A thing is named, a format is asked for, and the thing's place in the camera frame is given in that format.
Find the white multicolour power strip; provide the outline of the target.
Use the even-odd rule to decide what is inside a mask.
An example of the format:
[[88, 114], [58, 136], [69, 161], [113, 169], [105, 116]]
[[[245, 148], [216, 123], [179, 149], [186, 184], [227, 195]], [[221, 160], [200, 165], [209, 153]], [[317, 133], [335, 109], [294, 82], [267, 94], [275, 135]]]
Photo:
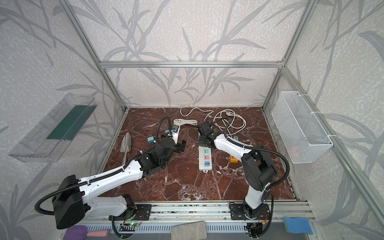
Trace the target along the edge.
[[212, 170], [211, 149], [203, 143], [203, 138], [199, 135], [199, 170], [207, 173]]

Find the orange power strip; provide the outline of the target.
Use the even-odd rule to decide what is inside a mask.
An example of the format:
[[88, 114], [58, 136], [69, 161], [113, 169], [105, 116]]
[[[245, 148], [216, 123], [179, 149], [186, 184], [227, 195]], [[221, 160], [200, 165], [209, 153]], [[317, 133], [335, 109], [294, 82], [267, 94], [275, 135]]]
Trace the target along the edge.
[[239, 160], [237, 158], [235, 158], [234, 156], [230, 156], [230, 162], [231, 163], [238, 163]]

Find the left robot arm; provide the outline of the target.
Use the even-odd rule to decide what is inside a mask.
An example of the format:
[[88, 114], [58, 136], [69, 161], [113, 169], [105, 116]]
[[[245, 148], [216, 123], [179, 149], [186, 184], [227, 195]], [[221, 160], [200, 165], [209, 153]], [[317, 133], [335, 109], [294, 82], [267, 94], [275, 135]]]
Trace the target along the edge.
[[128, 199], [122, 196], [102, 198], [100, 195], [164, 170], [174, 153], [185, 151], [186, 144], [186, 139], [176, 143], [172, 137], [162, 135], [153, 147], [121, 167], [80, 179], [75, 175], [68, 176], [56, 191], [36, 202], [35, 211], [54, 216], [59, 230], [72, 227], [86, 218], [121, 216], [129, 208]]

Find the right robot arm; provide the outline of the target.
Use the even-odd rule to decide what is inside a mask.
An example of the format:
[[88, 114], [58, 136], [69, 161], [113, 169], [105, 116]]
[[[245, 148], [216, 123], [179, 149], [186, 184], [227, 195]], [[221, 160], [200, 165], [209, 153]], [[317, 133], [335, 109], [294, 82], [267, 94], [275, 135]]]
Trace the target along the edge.
[[[231, 138], [227, 134], [228, 127], [225, 127], [224, 131], [215, 131], [213, 123], [205, 121], [199, 124], [197, 129], [200, 134], [200, 146], [226, 152], [242, 163], [245, 179], [249, 184], [248, 193], [243, 201], [244, 214], [248, 219], [256, 218], [271, 188], [278, 186], [288, 178], [290, 165], [287, 158], [276, 151], [265, 149], [263, 146], [246, 145]], [[275, 182], [273, 180], [278, 174], [278, 170], [270, 154], [278, 156], [286, 166], [284, 175]]]

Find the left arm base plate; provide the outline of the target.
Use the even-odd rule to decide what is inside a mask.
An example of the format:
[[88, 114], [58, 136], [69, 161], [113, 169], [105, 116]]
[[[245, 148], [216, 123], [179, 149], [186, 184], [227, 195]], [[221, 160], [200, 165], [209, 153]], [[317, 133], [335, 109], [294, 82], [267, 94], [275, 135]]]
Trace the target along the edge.
[[129, 207], [120, 216], [114, 217], [115, 221], [148, 221], [150, 218], [152, 205], [139, 204], [136, 208]]

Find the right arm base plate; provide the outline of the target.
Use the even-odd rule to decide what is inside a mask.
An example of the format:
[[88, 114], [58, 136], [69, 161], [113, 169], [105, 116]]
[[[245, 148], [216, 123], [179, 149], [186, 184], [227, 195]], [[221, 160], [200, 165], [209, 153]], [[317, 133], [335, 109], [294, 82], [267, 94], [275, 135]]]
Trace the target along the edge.
[[266, 222], [270, 218], [271, 213], [269, 205], [266, 203], [262, 203], [259, 207], [253, 210], [244, 203], [236, 204], [230, 202], [229, 209], [231, 220], [262, 220]]

